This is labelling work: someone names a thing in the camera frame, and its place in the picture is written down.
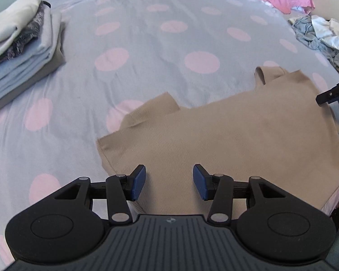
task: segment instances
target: stack of folded clothes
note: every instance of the stack of folded clothes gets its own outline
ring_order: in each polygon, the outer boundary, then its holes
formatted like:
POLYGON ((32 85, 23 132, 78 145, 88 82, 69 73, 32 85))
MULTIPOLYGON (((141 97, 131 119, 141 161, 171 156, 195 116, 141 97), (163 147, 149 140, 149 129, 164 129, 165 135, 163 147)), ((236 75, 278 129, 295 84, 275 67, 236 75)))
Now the stack of folded clothes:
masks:
POLYGON ((61 13, 16 0, 0 13, 0 109, 64 63, 61 13))

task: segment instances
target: gray folded cloth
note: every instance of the gray folded cloth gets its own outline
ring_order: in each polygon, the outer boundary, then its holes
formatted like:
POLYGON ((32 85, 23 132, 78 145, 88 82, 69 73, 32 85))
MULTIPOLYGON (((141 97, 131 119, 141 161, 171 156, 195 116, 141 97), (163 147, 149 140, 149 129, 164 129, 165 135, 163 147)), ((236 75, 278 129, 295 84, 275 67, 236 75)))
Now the gray folded cloth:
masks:
POLYGON ((9 104, 13 99, 23 93, 25 90, 30 88, 36 82, 40 81, 44 77, 48 76, 50 73, 55 71, 59 66, 61 66, 65 62, 64 55, 62 54, 61 47, 61 32, 62 32, 63 24, 61 24, 61 28, 59 30, 58 43, 55 49, 55 53, 53 58, 45 64, 42 69, 40 69, 33 77, 28 79, 26 82, 13 89, 11 92, 6 94, 4 97, 0 99, 0 109, 9 104))
POLYGON ((23 28, 20 34, 14 39, 11 46, 0 56, 0 63, 20 56, 24 51, 24 47, 31 42, 32 39, 37 39, 39 37, 43 19, 44 4, 41 2, 33 20, 23 28))
POLYGON ((310 15, 297 19, 292 28, 298 41, 312 50, 319 50, 329 60, 330 64, 339 71, 339 50, 328 47, 316 37, 310 15))

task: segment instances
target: beige knit fabric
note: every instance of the beige knit fabric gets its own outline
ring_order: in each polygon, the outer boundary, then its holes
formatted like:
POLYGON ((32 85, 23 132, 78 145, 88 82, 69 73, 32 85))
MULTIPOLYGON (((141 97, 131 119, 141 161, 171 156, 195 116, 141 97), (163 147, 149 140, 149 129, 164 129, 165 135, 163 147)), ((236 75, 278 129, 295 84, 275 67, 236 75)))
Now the beige knit fabric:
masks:
MULTIPOLYGON (((194 164, 235 181, 261 176, 321 209, 339 186, 339 136, 327 105, 301 71, 257 68, 254 91, 192 109, 165 93, 130 113, 119 131, 98 140, 109 175, 138 164, 147 179, 140 213, 204 214, 194 164)), ((235 200, 233 217, 246 210, 235 200)))

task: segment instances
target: light blue bedsheet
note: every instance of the light blue bedsheet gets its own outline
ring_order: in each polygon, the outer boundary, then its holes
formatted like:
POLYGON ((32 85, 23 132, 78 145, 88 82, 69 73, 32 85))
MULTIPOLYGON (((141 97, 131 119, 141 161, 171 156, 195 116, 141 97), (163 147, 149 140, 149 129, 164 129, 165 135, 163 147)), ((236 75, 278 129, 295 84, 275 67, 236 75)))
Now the light blue bedsheet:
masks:
MULTIPOLYGON (((259 65, 301 69, 321 91, 339 82, 258 0, 48 1, 66 22, 66 64, 0 111, 0 270, 10 218, 79 176, 104 181, 95 141, 143 102, 166 91, 185 107, 220 100, 253 89, 259 65)), ((339 189, 323 211, 338 201, 339 189)))

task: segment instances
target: white cloth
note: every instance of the white cloth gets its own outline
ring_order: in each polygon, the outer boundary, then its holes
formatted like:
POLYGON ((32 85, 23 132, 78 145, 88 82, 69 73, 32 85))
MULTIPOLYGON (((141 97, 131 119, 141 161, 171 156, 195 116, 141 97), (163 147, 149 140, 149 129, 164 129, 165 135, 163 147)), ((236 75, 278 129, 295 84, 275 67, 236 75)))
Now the white cloth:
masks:
POLYGON ((335 19, 326 21, 323 17, 312 15, 316 37, 327 46, 339 50, 339 22, 335 19))
POLYGON ((0 12, 0 55, 34 18, 42 0, 16 0, 0 12))

